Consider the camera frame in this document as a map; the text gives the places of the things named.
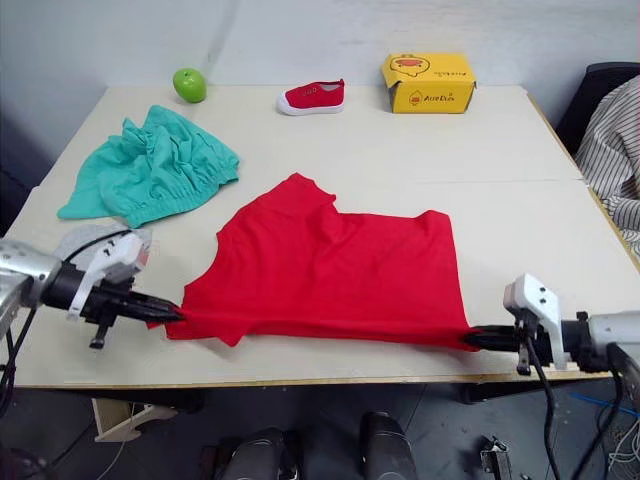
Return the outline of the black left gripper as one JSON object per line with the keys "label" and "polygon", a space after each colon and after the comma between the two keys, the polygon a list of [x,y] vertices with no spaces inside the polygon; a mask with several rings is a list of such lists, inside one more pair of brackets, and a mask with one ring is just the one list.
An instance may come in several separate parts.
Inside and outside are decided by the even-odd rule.
{"label": "black left gripper", "polygon": [[103,280],[98,286],[92,288],[81,311],[81,317],[86,323],[97,326],[97,331],[89,344],[91,349],[104,348],[106,335],[118,317],[147,323],[172,323],[184,319],[179,307],[173,302],[133,292],[133,284],[133,279],[120,283]]}

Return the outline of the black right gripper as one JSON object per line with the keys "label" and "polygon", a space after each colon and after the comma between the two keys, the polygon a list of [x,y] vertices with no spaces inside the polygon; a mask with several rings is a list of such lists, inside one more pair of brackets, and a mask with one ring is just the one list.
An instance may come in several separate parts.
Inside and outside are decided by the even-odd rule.
{"label": "black right gripper", "polygon": [[[507,311],[514,317],[514,326],[474,326],[469,336],[464,338],[464,343],[479,350],[517,353],[516,370],[519,375],[530,375],[531,368],[534,368],[538,375],[543,375],[543,366],[549,365],[544,362],[547,360],[546,347],[549,338],[540,326],[539,318],[525,308],[508,308]],[[542,334],[542,358],[536,350],[539,333]]]}

